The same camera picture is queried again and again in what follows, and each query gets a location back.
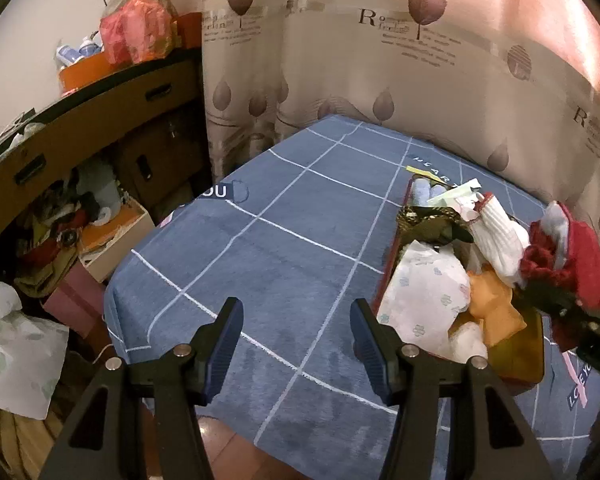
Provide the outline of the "white cardboard box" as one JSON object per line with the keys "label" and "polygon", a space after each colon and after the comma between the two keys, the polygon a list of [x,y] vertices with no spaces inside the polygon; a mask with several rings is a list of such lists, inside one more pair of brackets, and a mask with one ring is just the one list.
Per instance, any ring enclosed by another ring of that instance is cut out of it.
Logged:
{"label": "white cardboard box", "polygon": [[129,197],[108,223],[102,226],[89,224],[82,230],[78,243],[82,266],[99,283],[108,280],[126,255],[154,227],[148,211]]}

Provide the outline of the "orange rubber pig toy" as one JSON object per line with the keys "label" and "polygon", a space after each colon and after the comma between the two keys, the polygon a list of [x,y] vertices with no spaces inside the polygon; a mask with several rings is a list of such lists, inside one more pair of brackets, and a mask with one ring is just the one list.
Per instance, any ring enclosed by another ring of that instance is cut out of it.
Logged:
{"label": "orange rubber pig toy", "polygon": [[479,321],[483,342],[488,348],[515,336],[527,327],[513,306],[513,289],[503,283],[492,269],[468,273],[470,315]]}

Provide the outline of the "black patterned cloth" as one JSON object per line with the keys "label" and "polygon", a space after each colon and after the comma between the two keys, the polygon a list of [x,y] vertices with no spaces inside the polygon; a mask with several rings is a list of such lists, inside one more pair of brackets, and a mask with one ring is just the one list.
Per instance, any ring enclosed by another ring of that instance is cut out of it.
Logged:
{"label": "black patterned cloth", "polygon": [[406,205],[396,214],[396,223],[402,244],[414,240],[419,243],[444,246],[459,240],[474,241],[468,223],[451,207],[423,207]]}

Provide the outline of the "dark wooden cabinet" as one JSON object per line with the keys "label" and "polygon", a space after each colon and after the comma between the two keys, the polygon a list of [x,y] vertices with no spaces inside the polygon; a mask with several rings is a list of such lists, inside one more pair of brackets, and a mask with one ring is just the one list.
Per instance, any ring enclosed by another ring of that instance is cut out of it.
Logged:
{"label": "dark wooden cabinet", "polygon": [[33,119],[38,132],[12,150],[0,144],[0,269],[15,257],[14,221],[94,157],[155,220],[184,186],[197,196],[212,185],[199,49],[102,78]]}

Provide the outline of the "white knitted sock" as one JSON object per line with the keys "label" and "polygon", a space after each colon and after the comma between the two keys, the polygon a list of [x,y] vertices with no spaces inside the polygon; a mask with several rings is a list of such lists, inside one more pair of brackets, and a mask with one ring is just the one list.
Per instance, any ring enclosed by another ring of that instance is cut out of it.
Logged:
{"label": "white knitted sock", "polygon": [[509,218],[491,192],[475,204],[477,217],[469,222],[474,243],[498,278],[507,286],[520,283],[520,262],[530,245],[527,230]]}

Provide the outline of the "beige leaf print curtain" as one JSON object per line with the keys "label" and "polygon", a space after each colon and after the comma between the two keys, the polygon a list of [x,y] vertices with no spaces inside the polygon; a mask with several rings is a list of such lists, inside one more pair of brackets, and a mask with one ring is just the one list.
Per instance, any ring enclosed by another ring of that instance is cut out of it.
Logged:
{"label": "beige leaf print curtain", "polygon": [[583,0],[172,0],[202,16],[213,172],[330,114],[434,142],[600,238],[600,24]]}

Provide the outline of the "red and gold tin box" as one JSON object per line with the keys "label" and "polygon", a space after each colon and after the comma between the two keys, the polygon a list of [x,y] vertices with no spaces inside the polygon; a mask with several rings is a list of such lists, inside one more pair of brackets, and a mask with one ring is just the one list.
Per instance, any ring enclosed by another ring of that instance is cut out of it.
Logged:
{"label": "red and gold tin box", "polygon": [[411,177],[373,314],[435,356],[481,356],[512,393],[529,391],[545,358],[541,317],[517,289],[528,245],[527,230],[478,182]]}

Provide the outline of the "white green crumpled bag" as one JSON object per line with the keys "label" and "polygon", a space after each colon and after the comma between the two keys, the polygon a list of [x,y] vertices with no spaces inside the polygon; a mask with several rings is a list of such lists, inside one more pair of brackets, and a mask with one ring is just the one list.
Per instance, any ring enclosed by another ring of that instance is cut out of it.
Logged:
{"label": "white green crumpled bag", "polygon": [[68,327],[25,315],[15,289],[0,282],[0,410],[46,419],[68,340]]}

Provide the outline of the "light blue towel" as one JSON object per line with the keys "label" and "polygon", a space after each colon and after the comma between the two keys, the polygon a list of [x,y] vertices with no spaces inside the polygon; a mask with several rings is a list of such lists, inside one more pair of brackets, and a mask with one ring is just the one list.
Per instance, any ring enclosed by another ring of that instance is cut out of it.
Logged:
{"label": "light blue towel", "polygon": [[417,178],[411,185],[410,204],[417,207],[427,207],[428,202],[448,189],[437,182],[425,178]]}

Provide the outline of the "red and white cloth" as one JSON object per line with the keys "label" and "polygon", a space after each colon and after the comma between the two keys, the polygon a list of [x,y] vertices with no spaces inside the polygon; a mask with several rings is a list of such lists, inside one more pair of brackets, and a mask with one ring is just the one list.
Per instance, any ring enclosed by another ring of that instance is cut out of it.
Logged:
{"label": "red and white cloth", "polygon": [[[520,262],[521,288],[529,282],[549,284],[574,292],[585,307],[600,309],[600,243],[588,224],[554,200],[531,223],[529,242]],[[550,324],[559,350],[570,351],[565,323],[550,318]]]}

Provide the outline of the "pink box on floor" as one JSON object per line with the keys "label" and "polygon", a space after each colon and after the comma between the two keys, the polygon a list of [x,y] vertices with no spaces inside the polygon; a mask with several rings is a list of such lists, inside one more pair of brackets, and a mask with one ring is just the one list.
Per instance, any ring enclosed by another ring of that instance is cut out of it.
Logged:
{"label": "pink box on floor", "polygon": [[105,286],[78,262],[43,302],[43,308],[85,340],[108,339],[104,298]]}

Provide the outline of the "floral white tissue pack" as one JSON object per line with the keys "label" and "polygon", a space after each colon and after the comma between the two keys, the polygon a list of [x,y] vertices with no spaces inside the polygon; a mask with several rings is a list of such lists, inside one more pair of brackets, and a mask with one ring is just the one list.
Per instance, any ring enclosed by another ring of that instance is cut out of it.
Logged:
{"label": "floral white tissue pack", "polygon": [[449,329],[468,309],[469,276],[451,246],[408,244],[377,313],[401,340],[437,356],[451,356]]}

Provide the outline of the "red plastic bag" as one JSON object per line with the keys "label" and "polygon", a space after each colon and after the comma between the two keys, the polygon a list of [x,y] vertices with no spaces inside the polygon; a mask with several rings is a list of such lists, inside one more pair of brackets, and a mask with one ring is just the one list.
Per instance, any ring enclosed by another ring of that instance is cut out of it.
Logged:
{"label": "red plastic bag", "polygon": [[158,0],[129,0],[102,18],[99,32],[113,66],[165,58],[173,49],[173,18]]}

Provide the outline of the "blue grid tablecloth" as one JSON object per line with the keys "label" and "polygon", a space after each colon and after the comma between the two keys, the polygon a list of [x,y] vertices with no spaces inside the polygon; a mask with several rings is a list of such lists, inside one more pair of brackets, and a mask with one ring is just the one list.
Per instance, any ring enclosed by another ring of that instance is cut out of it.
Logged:
{"label": "blue grid tablecloth", "polygon": [[226,178],[228,200],[178,208],[120,263],[104,301],[131,363],[189,341],[227,298],[245,322],[207,414],[313,479],[375,479],[396,420],[353,352],[350,307],[372,299],[413,169],[477,179],[519,223],[543,204],[441,148],[328,116]]}

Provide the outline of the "orange box on cabinet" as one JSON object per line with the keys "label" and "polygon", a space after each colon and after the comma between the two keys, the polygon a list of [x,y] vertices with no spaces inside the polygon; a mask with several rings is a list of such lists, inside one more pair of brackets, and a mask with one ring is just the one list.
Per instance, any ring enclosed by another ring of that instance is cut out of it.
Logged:
{"label": "orange box on cabinet", "polygon": [[59,84],[63,94],[75,92],[108,77],[116,71],[104,52],[99,52],[83,60],[65,67],[58,73]]}

